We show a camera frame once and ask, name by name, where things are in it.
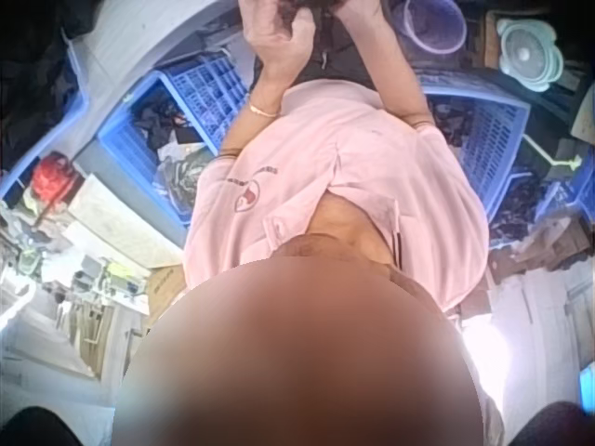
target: pink polo shirt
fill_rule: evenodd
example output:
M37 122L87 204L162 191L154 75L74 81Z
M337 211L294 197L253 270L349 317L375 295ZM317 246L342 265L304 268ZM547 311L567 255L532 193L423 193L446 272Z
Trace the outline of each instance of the pink polo shirt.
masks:
M440 131L413 129L376 92L343 81L292 88L282 116L237 160L217 159L201 175L189 289L305 233L328 190L360 206L391 249L400 241L403 272L443 310L463 300L485 272L488 227Z

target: blue plastic crate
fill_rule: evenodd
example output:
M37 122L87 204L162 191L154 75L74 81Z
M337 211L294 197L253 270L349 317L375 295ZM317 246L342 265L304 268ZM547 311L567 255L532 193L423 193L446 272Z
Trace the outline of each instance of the blue plastic crate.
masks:
M551 216L564 209L585 213L595 223L595 156L589 150L575 176L569 181L558 181L549 186L546 197L537 207L537 217Z
M74 52L73 45L65 39L68 44L68 61L73 68L78 82L78 93L66 104L66 113L62 120L47 132L35 143L10 169L10 172L0 178L0 200L8 194L22 194L24 182L31 177L31 166L36 164L39 157L43 155L47 147L64 131L73 125L83 114L89 105L89 97L86 92L86 83L83 76L83 69Z
M106 152L139 188L185 226L190 224L192 214L178 214L171 202L154 188L158 156L133 125L133 107L159 85L171 94L214 155L218 154L221 141L244 106L247 90L223 53L201 55L151 72L125 96L98 132L98 140Z
M429 96L476 99L469 140L461 149L459 161L488 218L494 218L531 107L472 74L422 70L417 76Z

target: gold bracelet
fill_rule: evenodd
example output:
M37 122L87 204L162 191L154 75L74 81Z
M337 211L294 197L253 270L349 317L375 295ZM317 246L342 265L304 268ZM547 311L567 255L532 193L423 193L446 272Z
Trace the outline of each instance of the gold bracelet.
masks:
M248 104L250 105L250 111L254 114L257 114L258 116L264 116L265 118L269 119L275 119L279 117L279 112L275 114L266 113L265 111L262 111L261 109L256 107L251 100L248 101Z

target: hand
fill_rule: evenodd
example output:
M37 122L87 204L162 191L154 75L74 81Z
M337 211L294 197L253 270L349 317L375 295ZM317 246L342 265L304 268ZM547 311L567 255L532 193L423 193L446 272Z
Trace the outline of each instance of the hand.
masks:
M264 65L262 76L291 86L310 60L316 25L311 11L297 12L291 32L283 25L279 0L240 0L244 36Z
M333 14L350 33L365 32L384 20L380 0L343 0L333 8Z

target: bucket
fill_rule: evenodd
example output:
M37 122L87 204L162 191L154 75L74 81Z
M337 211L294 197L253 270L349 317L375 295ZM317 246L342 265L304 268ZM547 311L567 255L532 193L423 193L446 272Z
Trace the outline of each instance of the bucket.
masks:
M430 53L454 53L467 38L467 23L452 0L407 0L392 18L402 34Z

